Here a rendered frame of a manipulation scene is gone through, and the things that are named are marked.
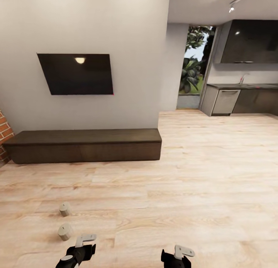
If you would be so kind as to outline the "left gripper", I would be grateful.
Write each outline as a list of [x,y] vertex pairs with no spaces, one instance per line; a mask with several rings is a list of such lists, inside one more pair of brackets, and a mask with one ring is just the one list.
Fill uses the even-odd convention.
[[92,255],[95,254],[96,244],[84,245],[83,247],[76,248],[75,246],[71,246],[67,249],[67,253],[78,252],[80,254],[80,262],[89,261]]

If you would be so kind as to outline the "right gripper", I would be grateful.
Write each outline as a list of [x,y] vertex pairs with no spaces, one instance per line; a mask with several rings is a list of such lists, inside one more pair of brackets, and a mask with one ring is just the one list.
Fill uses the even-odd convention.
[[161,261],[164,262],[164,268],[174,268],[177,265],[183,268],[190,268],[190,261],[188,258],[182,257],[182,260],[179,260],[175,259],[174,255],[164,252],[164,249],[161,252]]

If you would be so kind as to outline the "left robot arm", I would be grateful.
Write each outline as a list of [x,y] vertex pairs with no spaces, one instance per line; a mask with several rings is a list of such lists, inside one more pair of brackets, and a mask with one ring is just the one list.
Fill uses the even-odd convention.
[[89,261],[95,254],[96,244],[83,245],[83,242],[94,241],[96,234],[80,234],[77,236],[75,246],[67,249],[67,254],[62,257],[55,268],[78,268],[83,261]]

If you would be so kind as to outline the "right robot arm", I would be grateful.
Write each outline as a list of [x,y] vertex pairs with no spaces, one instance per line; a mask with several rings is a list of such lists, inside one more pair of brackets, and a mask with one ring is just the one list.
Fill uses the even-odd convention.
[[175,245],[174,255],[164,252],[164,249],[161,251],[161,261],[164,262],[164,268],[190,268],[190,261],[184,256],[194,257],[195,252],[190,248],[186,248],[180,245]]

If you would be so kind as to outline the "pillar candle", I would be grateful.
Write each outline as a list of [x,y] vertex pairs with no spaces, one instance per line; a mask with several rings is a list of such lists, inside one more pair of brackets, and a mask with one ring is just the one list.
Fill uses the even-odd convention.
[[68,201],[63,202],[59,207],[59,211],[61,212],[62,216],[68,216],[72,212],[70,203]]
[[73,235],[73,229],[69,223],[64,223],[59,227],[58,234],[62,241],[67,241]]

